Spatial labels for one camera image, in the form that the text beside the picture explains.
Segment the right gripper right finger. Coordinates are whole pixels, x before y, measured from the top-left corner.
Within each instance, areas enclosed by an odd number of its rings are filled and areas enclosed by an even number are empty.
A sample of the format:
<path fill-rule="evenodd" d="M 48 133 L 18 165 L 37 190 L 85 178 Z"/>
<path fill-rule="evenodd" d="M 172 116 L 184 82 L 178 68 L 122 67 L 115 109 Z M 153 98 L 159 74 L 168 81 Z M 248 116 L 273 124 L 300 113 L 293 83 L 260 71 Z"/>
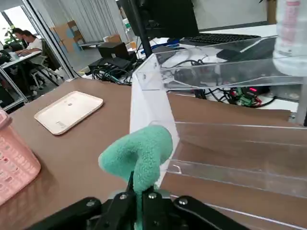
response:
<path fill-rule="evenodd" d="M 183 195 L 175 200 L 152 188 L 142 193 L 144 230 L 242 230 L 243 225 L 201 201 Z"/>

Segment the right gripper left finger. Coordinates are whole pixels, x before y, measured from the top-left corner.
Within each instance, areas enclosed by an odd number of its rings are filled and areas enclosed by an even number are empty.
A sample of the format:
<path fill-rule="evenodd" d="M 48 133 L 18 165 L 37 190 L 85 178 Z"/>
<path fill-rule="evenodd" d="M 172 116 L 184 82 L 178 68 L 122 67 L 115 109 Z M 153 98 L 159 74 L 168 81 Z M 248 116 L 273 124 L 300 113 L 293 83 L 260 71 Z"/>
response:
<path fill-rule="evenodd" d="M 28 230 L 129 230 L 136 219 L 136 194 L 130 173 L 125 191 L 106 202 L 86 197 L 34 223 Z"/>

